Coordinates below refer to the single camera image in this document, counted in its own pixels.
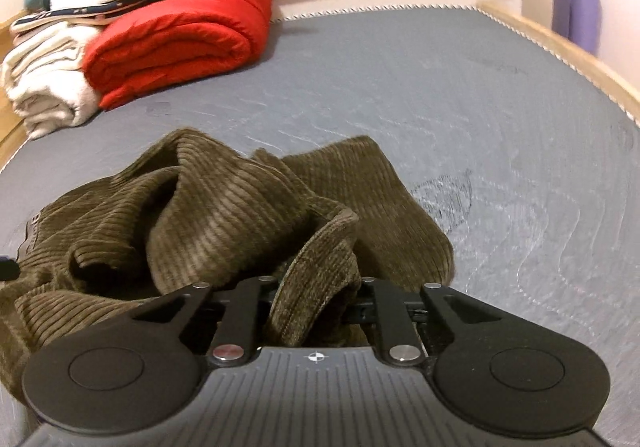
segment black object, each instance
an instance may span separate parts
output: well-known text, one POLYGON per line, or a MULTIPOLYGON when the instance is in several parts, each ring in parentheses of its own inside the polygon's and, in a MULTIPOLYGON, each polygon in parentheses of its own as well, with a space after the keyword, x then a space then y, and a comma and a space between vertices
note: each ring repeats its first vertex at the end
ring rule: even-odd
POLYGON ((590 428, 609 374, 589 348, 439 284, 363 281, 344 321, 373 327, 371 347, 257 346, 268 276, 57 339, 24 371, 46 422, 24 446, 607 445, 590 428))
POLYGON ((0 255, 0 281, 15 281, 20 277, 20 265, 10 257, 0 255))

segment bed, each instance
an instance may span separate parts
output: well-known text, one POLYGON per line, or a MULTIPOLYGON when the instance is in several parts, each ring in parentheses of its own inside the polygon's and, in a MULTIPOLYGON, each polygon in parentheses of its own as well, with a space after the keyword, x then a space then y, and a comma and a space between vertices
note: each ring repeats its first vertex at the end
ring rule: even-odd
MULTIPOLYGON (((247 154, 367 134, 452 241, 452 286, 594 348, 612 375, 596 430, 638 445, 637 92, 521 18, 430 2, 281 0, 256 66, 28 142, 0 174, 0 254, 44 205, 181 126, 247 154)), ((13 446, 35 422, 2 391, 13 446)))

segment corduroy garment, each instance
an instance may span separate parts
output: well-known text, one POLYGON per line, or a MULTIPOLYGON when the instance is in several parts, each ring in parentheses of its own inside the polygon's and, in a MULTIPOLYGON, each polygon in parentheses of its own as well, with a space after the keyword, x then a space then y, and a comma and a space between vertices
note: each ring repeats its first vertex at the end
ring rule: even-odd
POLYGON ((153 295, 140 296, 145 283, 157 295, 276 275, 264 336, 293 347, 348 336, 338 322, 361 276, 415 291, 453 274, 449 240, 369 137, 244 158, 177 130, 48 205, 35 227, 20 277, 0 289, 0 380, 20 400, 34 351, 138 305, 153 295))

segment red blanket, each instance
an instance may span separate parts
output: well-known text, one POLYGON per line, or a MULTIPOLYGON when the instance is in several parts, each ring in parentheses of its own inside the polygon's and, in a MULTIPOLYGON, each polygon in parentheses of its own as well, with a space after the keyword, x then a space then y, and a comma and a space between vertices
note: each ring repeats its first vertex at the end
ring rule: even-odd
POLYGON ((82 68, 110 110, 257 60, 270 17, 271 0, 163 0, 110 24, 87 47, 82 68))

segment striped fabric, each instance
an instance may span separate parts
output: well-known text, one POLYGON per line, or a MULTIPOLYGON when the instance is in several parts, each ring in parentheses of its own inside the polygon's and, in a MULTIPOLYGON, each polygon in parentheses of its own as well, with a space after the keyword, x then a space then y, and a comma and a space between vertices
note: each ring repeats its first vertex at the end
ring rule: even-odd
POLYGON ((0 289, 0 380, 20 400, 34 351, 194 281, 278 277, 264 335, 293 347, 362 344, 338 325, 361 276, 417 291, 453 273, 449 240, 368 137, 244 158, 177 130, 48 205, 30 234, 20 278, 0 289))
POLYGON ((14 21, 10 27, 11 33, 16 37, 14 44, 30 36, 30 32, 44 25, 68 21, 75 24, 105 25, 132 12, 137 8, 145 7, 161 0, 114 0, 103 5, 92 5, 83 8, 64 8, 62 10, 46 10, 23 16, 14 21))

